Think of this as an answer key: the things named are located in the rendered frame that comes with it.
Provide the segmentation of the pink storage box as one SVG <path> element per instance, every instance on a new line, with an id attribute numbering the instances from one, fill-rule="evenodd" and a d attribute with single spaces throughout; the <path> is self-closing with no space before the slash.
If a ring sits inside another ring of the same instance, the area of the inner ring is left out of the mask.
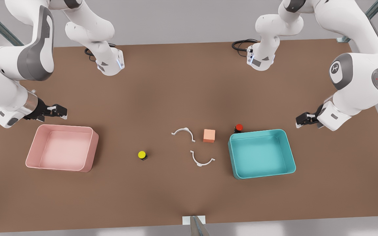
<path id="1" fill-rule="evenodd" d="M 87 173 L 93 167 L 98 141 L 91 127 L 43 124 L 36 130 L 25 165 Z"/>

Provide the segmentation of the blue storage box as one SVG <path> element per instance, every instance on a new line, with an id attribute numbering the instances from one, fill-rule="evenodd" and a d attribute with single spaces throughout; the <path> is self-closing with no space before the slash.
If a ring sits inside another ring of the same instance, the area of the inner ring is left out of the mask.
<path id="1" fill-rule="evenodd" d="M 238 180 L 292 174 L 296 164 L 282 129 L 234 133 L 228 141 L 234 178 Z"/>

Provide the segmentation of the orange cube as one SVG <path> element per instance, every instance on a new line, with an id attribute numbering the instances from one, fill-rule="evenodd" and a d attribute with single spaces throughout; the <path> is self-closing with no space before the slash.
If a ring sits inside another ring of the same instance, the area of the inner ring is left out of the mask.
<path id="1" fill-rule="evenodd" d="M 203 142 L 214 143 L 216 140 L 216 131 L 213 129 L 205 129 L 203 134 Z"/>

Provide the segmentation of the white curved clip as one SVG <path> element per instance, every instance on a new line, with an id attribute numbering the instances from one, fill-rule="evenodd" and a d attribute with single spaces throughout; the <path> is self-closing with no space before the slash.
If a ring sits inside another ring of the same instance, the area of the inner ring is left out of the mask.
<path id="1" fill-rule="evenodd" d="M 198 162 L 198 161 L 195 159 L 195 152 L 192 151 L 192 150 L 191 150 L 190 152 L 191 152 L 191 154 L 192 154 L 192 158 L 193 158 L 194 162 L 196 163 L 196 165 L 197 165 L 198 167 L 207 166 L 207 165 L 210 164 L 211 162 L 215 161 L 214 158 L 211 158 L 207 163 L 200 163 L 200 162 Z"/>
<path id="2" fill-rule="evenodd" d="M 180 128 L 180 129 L 176 130 L 175 132 L 173 132 L 173 133 L 171 133 L 171 134 L 172 134 L 173 136 L 175 136 L 178 132 L 181 132 L 181 131 L 186 131 L 186 132 L 190 133 L 190 135 L 191 135 L 191 141 L 192 141 L 193 143 L 196 142 L 195 139 L 194 139 L 193 133 L 192 133 L 188 128 Z"/>

